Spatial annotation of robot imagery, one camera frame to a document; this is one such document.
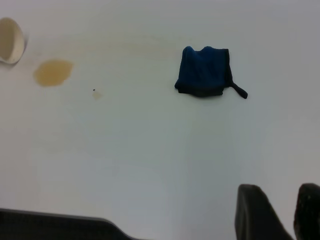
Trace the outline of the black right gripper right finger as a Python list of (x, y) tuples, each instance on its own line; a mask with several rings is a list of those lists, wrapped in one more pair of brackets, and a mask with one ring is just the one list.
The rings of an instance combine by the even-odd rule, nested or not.
[(320, 187), (314, 183), (300, 186), (293, 222), (297, 240), (320, 239)]

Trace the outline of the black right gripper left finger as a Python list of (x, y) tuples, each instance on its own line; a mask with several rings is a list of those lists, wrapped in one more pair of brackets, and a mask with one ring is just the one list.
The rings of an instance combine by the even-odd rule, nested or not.
[(237, 240), (291, 240), (267, 195), (253, 184), (237, 190), (234, 220)]

